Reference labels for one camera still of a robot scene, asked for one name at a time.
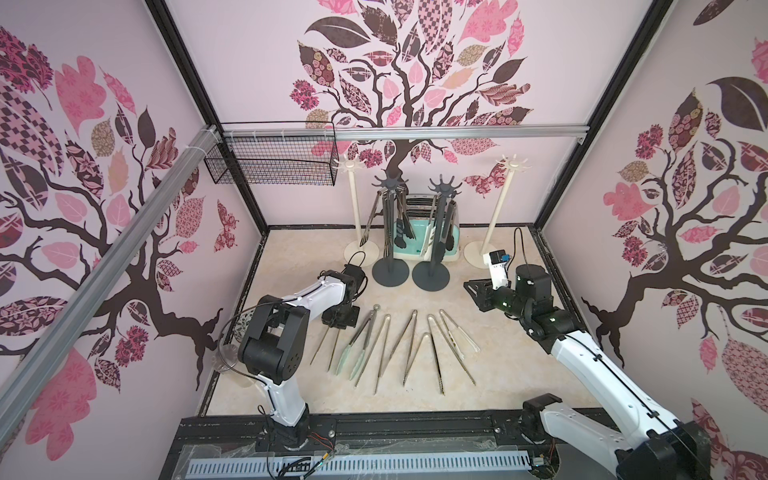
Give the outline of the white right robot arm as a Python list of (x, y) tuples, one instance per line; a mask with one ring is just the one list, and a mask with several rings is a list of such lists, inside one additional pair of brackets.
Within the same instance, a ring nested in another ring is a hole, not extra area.
[(487, 255), (490, 276), (464, 288), (482, 312), (518, 321), (528, 337), (566, 367), (599, 402), (614, 425), (577, 412), (546, 393), (524, 402), (518, 420), (531, 443), (559, 439), (618, 479), (708, 479), (711, 441), (695, 422), (684, 423), (633, 382), (577, 318), (554, 304), (551, 277), (524, 263), (508, 272), (505, 251)]

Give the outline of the black silicone tip tongs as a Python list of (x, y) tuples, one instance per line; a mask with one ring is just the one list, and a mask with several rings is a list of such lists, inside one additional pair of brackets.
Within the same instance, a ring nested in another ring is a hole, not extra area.
[(404, 187), (399, 187), (394, 193), (395, 214), (395, 238), (394, 244), (400, 249), (407, 247), (406, 240), (413, 240), (415, 233), (411, 226), (410, 218), (407, 214), (407, 195)]

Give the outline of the steel tongs white tips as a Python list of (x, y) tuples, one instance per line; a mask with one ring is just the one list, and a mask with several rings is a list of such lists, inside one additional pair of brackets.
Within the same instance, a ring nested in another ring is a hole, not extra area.
[(422, 248), (422, 260), (429, 261), (432, 257), (434, 234), (435, 234), (435, 220), (437, 210), (437, 197), (431, 196), (429, 217), (425, 225), (425, 236)]

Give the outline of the grey utensil rack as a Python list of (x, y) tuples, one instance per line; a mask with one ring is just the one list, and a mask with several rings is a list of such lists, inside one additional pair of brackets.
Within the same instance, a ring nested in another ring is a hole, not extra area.
[(448, 238), (453, 233), (455, 197), (460, 194), (462, 183), (455, 183), (454, 176), (447, 182), (439, 176), (438, 183), (430, 180), (430, 184), (430, 190), (437, 198), (431, 233), (426, 236), (427, 244), (431, 247), (430, 258), (419, 262), (413, 268), (412, 280), (421, 290), (437, 292), (444, 289), (450, 281), (450, 272), (443, 264), (443, 259), (448, 250)]

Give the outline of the black nylon tongs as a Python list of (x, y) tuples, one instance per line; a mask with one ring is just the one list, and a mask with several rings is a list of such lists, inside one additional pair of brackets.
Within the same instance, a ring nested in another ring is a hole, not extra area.
[(443, 253), (454, 248), (454, 217), (456, 212), (456, 202), (453, 195), (444, 197), (444, 209), (440, 217), (440, 225), (436, 227), (437, 246)]

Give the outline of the grey utensil rack stand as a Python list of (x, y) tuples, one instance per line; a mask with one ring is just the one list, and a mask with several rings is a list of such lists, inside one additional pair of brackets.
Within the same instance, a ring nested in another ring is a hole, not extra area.
[(397, 177), (379, 179), (382, 193), (382, 216), (384, 225), (384, 249), (382, 258), (372, 267), (374, 280), (384, 287), (402, 285), (409, 277), (409, 267), (404, 260), (394, 257), (395, 213), (398, 188), (404, 183)]

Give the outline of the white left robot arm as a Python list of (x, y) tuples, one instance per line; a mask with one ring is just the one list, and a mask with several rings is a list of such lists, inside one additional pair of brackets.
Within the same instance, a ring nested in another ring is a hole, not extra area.
[(309, 287), (280, 298), (263, 296), (253, 309), (238, 348), (238, 361), (264, 387), (270, 405), (268, 424), (288, 449), (299, 449), (310, 433), (309, 406), (294, 379), (304, 355), (309, 323), (329, 328), (357, 324), (355, 301), (367, 286), (364, 270), (350, 263), (325, 270)]

